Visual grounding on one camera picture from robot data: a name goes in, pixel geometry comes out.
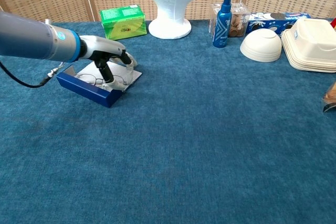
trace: black cable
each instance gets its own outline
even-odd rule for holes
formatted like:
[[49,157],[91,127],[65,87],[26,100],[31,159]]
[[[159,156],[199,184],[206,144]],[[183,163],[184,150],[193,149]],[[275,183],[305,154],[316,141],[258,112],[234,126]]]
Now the black cable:
[[12,75],[11,72],[8,71],[8,69],[2,64],[2,62],[0,61],[0,67],[6,72],[6,74],[9,75],[9,77],[11,77],[14,81],[20,83],[21,85],[23,86],[26,86],[28,88],[32,88],[32,89],[35,89],[35,88],[39,88],[39,87],[42,87],[44,86],[50,79],[51,77],[47,76],[45,79],[43,79],[42,82],[40,82],[40,84],[38,85],[30,85],[30,84],[27,84],[19,79],[17,79],[14,75]]

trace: teal carpet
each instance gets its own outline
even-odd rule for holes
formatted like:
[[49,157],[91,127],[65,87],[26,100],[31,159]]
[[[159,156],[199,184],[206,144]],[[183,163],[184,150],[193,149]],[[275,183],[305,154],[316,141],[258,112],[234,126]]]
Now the teal carpet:
[[[104,36],[100,23],[55,24]],[[105,108],[52,79],[0,72],[0,223],[336,222],[336,75],[212,46],[121,40],[143,76]],[[0,56],[28,83],[57,62]],[[75,62],[77,71],[89,61]]]

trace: white bowl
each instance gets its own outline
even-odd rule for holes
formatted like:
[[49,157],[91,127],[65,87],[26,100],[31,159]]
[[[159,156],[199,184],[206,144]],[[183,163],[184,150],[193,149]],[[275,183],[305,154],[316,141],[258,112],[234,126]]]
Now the white bowl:
[[271,62],[281,55],[281,39],[270,29],[258,29],[249,33],[240,46],[243,55],[251,60]]

